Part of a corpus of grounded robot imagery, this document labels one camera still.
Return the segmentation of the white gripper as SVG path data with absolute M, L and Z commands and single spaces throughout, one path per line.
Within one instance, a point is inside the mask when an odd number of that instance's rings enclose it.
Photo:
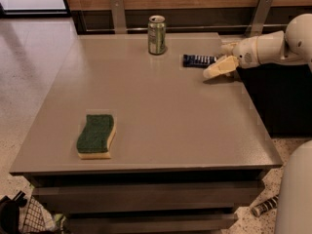
M 243 39 L 238 43 L 222 44 L 220 53 L 223 57 L 203 71 L 204 77 L 213 79 L 235 71 L 238 66 L 245 69 L 259 66 L 257 39 L 258 37 L 255 36 Z

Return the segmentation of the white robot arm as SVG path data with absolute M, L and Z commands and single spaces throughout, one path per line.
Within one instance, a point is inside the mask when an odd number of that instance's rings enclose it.
M 221 46 L 204 70 L 214 79 L 237 70 L 275 137 L 305 137 L 283 168 L 274 234 L 312 234 L 312 15 L 285 29 Z

